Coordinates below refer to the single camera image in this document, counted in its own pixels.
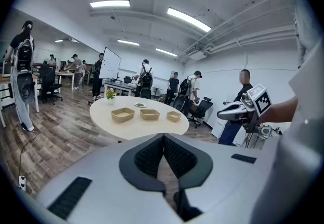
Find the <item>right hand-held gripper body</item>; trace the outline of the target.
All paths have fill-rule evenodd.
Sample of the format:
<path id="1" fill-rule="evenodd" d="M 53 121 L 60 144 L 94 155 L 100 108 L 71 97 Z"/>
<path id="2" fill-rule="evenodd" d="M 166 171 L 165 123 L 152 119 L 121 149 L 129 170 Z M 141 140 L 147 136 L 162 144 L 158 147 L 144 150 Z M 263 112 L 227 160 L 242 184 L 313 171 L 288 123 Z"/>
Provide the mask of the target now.
<path id="1" fill-rule="evenodd" d="M 259 118 L 271 107 L 267 90 L 261 84 L 242 94 L 239 101 L 225 105 L 217 112 L 217 117 L 242 125 L 247 133 L 256 133 Z"/>

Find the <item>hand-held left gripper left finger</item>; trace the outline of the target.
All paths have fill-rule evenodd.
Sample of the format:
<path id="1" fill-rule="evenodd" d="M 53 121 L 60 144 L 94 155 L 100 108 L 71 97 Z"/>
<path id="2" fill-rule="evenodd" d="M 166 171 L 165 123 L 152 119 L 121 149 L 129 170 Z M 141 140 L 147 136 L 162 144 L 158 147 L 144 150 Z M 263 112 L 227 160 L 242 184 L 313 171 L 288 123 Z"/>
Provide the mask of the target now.
<path id="1" fill-rule="evenodd" d="M 157 179 L 163 155 L 164 135 L 159 133 L 121 156 L 120 173 L 129 184 L 141 191 L 165 192 L 165 184 Z"/>

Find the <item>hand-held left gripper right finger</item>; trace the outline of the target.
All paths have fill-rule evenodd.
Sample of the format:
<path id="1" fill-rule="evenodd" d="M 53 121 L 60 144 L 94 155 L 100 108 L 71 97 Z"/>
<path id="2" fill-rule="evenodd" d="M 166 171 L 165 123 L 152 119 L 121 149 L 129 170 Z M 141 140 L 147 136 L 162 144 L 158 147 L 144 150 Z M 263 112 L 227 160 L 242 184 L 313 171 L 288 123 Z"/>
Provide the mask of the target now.
<path id="1" fill-rule="evenodd" d="M 203 185 L 213 170 L 212 158 L 169 133 L 164 134 L 163 140 L 164 157 L 178 179 L 179 189 Z"/>

